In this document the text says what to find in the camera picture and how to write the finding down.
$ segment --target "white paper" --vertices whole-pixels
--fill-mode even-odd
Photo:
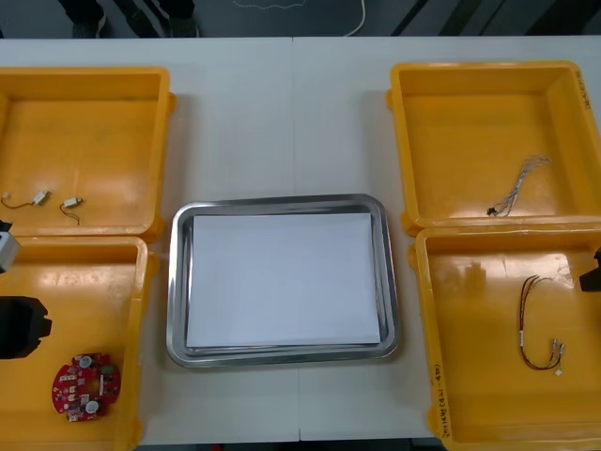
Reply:
[[[187,345],[378,343],[371,216],[196,216]]]

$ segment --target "table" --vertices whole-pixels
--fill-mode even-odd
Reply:
[[[384,103],[403,61],[569,59],[601,105],[601,37],[9,40],[6,66],[161,65],[179,104],[162,214],[184,203],[367,193],[386,207],[403,327],[392,357],[190,371],[164,346],[166,268],[143,347],[142,444],[421,437],[429,379],[393,120]],[[601,122],[601,108],[596,119]],[[166,241],[156,246],[165,259]]]

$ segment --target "stainless steel tray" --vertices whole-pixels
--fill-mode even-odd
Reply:
[[[197,215],[340,214],[368,212],[372,240],[380,342],[365,345],[246,346],[189,348],[186,346],[193,264],[193,217]],[[399,321],[393,260],[386,211],[366,194],[274,197],[220,202],[194,202],[177,212],[171,231],[167,350],[184,367],[263,365],[383,357],[399,341]]]

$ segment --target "yellow plastic tray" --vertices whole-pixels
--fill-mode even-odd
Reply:
[[[0,361],[0,449],[133,449],[141,440],[140,329],[156,271],[137,238],[22,238],[0,295],[39,298],[53,321],[49,336],[23,359]],[[52,402],[54,376],[83,352],[107,352],[122,385],[109,414],[70,423]]]
[[[405,182],[404,228],[600,221],[599,135],[569,62],[399,64],[393,109]],[[530,173],[507,217],[486,211]]]
[[[601,229],[570,228],[418,235],[409,262],[421,294],[428,420],[448,449],[601,449],[601,293],[578,281],[597,267]],[[534,274],[553,280],[528,297],[527,353],[544,365],[552,339],[565,343],[561,376],[528,368],[519,353],[520,291]]]
[[[16,205],[52,195],[41,207],[0,205],[0,217],[16,236],[157,239],[174,107],[161,68],[1,69],[0,196]],[[74,196],[79,226],[59,210]]]

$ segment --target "dark floor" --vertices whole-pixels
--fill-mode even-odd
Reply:
[[[98,1],[109,21],[106,38],[135,38],[113,0]],[[143,1],[135,1],[163,34]],[[365,22],[357,36],[390,36],[416,1],[365,0]],[[574,8],[581,1],[585,0],[573,0]],[[438,35],[458,2],[428,0],[402,36]],[[501,3],[484,35],[523,35],[553,0],[482,0],[460,34],[479,35]],[[195,0],[195,4],[195,16],[208,38],[343,36],[362,18],[361,0]],[[257,8],[270,5],[290,8]],[[69,38],[70,28],[57,0],[0,0],[0,29],[7,39]],[[588,21],[583,33],[601,34],[601,11]]]
[[[139,446],[137,451],[212,451],[209,444]],[[341,442],[239,443],[223,451],[442,451],[437,439],[358,440]]]

